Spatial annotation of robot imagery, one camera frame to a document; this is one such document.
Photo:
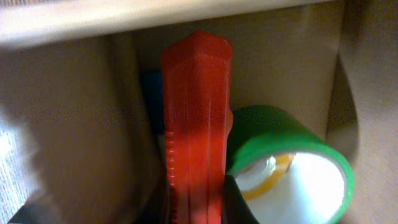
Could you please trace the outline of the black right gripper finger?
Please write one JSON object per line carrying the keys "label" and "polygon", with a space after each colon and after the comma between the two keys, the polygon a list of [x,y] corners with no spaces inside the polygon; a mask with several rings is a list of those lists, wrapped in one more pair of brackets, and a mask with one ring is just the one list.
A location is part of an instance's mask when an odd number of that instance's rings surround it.
{"label": "black right gripper finger", "polygon": [[259,224],[237,186],[233,176],[226,175],[223,196],[224,224]]}

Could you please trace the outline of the brown cardboard box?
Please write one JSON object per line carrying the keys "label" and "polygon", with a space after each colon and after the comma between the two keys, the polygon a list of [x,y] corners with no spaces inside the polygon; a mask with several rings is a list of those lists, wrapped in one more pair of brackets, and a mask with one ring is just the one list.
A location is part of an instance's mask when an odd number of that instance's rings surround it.
{"label": "brown cardboard box", "polygon": [[282,109],[348,161],[337,223],[397,222],[394,0],[2,1],[1,222],[172,223],[139,80],[196,31],[232,46],[232,115]]}

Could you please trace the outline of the red utility knife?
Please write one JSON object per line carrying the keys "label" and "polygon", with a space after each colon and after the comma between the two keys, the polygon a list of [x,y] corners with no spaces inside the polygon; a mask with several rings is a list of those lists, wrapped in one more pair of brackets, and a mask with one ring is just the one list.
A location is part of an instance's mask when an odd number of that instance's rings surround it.
{"label": "red utility knife", "polygon": [[203,31],[162,53],[172,223],[221,223],[231,61],[231,44]]}

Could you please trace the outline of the green tape roll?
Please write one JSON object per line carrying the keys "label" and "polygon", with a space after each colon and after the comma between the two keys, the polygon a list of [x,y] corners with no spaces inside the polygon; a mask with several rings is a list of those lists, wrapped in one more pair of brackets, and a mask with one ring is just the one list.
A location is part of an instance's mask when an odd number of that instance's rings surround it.
{"label": "green tape roll", "polygon": [[234,113],[226,175],[261,159],[295,153],[290,169],[268,193],[245,200],[259,223],[337,223],[354,192],[348,161],[282,109],[254,105]]}

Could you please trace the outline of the blue white marker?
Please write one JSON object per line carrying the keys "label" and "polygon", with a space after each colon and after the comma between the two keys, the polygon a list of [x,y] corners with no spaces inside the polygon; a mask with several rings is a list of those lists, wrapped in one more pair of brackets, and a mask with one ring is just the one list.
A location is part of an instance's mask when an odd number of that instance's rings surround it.
{"label": "blue white marker", "polygon": [[160,149],[165,149],[164,105],[162,91],[162,74],[153,70],[140,75],[140,85],[147,108],[150,128]]}

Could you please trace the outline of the yellow tape roll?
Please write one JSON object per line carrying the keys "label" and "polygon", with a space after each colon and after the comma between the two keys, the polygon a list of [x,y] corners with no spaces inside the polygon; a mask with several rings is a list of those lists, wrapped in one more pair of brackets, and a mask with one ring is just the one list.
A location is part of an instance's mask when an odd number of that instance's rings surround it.
{"label": "yellow tape roll", "polygon": [[295,153],[261,159],[235,178],[245,200],[253,200],[273,189],[290,169]]}

